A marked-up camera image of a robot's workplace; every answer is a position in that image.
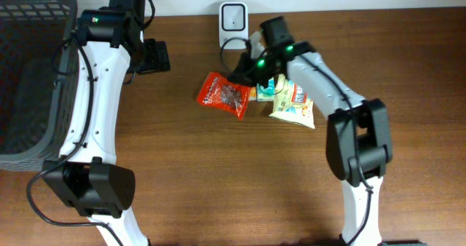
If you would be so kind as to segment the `green tissue pack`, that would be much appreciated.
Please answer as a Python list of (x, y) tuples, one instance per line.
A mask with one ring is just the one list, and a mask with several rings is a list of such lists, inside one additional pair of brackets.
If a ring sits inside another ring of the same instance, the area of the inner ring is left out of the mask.
[(256, 85), (256, 100), (259, 102), (273, 101), (275, 98), (275, 81), (271, 78), (268, 84), (264, 87), (260, 84)]

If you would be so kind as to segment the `red snack bag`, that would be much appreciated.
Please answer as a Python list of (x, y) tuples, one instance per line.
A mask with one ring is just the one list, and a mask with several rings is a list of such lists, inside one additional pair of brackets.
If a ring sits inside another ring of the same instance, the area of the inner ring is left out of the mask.
[(211, 108), (234, 114), (243, 120), (248, 107), (250, 88), (229, 82), (217, 72), (210, 72), (204, 80), (196, 101)]

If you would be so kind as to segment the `yellow wet wipes pack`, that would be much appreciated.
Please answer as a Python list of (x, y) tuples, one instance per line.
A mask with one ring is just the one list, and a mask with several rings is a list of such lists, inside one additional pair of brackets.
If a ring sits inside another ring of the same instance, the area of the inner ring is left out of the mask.
[(299, 85), (280, 74), (277, 78), (273, 109), (269, 117), (314, 129), (312, 109), (313, 100), (308, 94)]

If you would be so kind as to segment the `orange Kleenex tissue pack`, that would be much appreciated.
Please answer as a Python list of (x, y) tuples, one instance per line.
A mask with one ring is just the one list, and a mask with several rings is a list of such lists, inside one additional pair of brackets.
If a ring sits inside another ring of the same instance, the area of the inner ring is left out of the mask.
[(248, 100), (249, 100), (249, 101), (255, 101), (255, 100), (257, 100), (257, 91), (256, 91), (256, 87), (251, 87), (251, 88), (250, 88), (250, 93), (249, 93)]

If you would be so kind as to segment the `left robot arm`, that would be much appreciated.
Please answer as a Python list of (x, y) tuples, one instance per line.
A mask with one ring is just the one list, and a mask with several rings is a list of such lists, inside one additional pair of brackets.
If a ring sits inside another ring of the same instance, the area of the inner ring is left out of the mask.
[(115, 127), (125, 77), (170, 70), (167, 45), (147, 39), (152, 0), (109, 0), (86, 9), (63, 42), (79, 67), (71, 123), (57, 160), (39, 177), (67, 207), (85, 217), (108, 245), (148, 245), (132, 209), (135, 173), (116, 164)]

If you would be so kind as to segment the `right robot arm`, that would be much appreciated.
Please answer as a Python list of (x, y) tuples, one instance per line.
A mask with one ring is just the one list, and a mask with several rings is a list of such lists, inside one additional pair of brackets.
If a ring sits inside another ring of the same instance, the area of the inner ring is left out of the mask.
[(256, 43), (227, 79), (235, 84), (266, 84), (282, 74), (307, 93), (327, 121), (325, 156), (341, 181), (344, 200), (344, 245), (381, 245), (379, 192), (392, 160), (392, 138), (385, 104), (351, 90), (307, 41), (297, 42), (282, 16), (260, 24), (265, 48), (253, 56)]

